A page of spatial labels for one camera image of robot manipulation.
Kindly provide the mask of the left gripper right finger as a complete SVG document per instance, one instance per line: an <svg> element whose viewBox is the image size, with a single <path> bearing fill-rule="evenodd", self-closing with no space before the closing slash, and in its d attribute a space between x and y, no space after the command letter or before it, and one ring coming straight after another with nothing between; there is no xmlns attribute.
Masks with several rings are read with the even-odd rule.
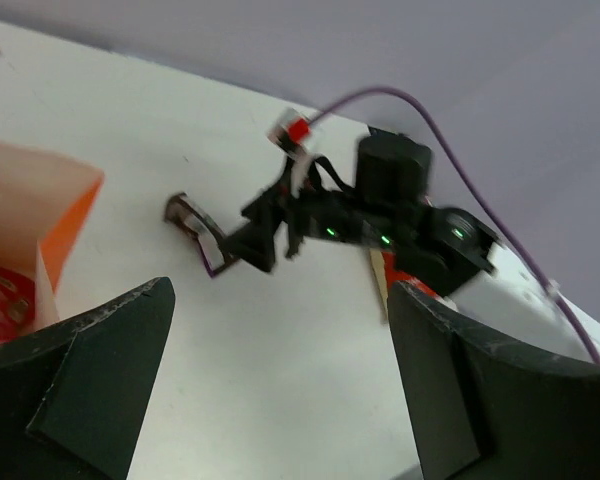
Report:
<svg viewBox="0 0 600 480"><path fill-rule="evenodd" d="M426 479L600 479L600 365L529 345L406 283L388 320Z"/></svg>

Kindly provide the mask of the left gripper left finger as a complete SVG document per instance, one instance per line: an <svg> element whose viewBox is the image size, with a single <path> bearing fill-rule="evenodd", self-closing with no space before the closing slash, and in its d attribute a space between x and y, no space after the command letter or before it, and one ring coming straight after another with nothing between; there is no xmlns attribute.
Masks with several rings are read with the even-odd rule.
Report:
<svg viewBox="0 0 600 480"><path fill-rule="evenodd" d="M158 277L0 345L0 479L126 478L174 308Z"/></svg>

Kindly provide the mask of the brown white snack wrapper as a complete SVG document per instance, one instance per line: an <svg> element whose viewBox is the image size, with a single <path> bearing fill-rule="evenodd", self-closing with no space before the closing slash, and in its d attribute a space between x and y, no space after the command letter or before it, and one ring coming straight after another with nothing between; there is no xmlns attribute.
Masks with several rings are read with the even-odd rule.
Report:
<svg viewBox="0 0 600 480"><path fill-rule="evenodd" d="M238 262L236 256L221 248L225 239L224 231L185 192L176 193L167 199L163 219L195 244L211 278Z"/></svg>

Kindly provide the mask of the red snack pouch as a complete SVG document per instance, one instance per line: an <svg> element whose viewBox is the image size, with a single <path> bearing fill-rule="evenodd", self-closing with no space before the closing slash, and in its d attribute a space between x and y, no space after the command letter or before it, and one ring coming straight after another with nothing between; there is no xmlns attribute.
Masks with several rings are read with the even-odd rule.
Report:
<svg viewBox="0 0 600 480"><path fill-rule="evenodd" d="M35 317L33 273L0 266L0 344L31 333Z"/></svg>

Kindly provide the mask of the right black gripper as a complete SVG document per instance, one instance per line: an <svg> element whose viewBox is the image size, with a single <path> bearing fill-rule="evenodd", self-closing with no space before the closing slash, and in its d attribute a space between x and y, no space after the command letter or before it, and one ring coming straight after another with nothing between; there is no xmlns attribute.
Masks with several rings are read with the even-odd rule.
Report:
<svg viewBox="0 0 600 480"><path fill-rule="evenodd" d="M418 237L429 208L430 203L422 198L373 204L351 188L309 186L294 195L290 188L274 184L242 208L241 216L250 221L219 245L224 253L271 273L276 265L275 237L284 220L288 259L299 254L308 238L396 253Z"/></svg>

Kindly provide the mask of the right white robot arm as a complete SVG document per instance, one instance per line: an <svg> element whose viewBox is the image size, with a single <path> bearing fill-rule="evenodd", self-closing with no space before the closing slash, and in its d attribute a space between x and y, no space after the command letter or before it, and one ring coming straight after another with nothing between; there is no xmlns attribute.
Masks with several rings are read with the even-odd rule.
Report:
<svg viewBox="0 0 600 480"><path fill-rule="evenodd" d="M538 275L478 218L428 201L429 148L396 134L364 136L354 184L327 189L322 175L334 167L326 157L293 144L287 133L276 140L284 169L243 208L243 225L221 241L224 253L270 272L280 227L288 258L309 238L376 250L413 285L485 325L554 353L600 357L600 323L585 314L566 317Z"/></svg>

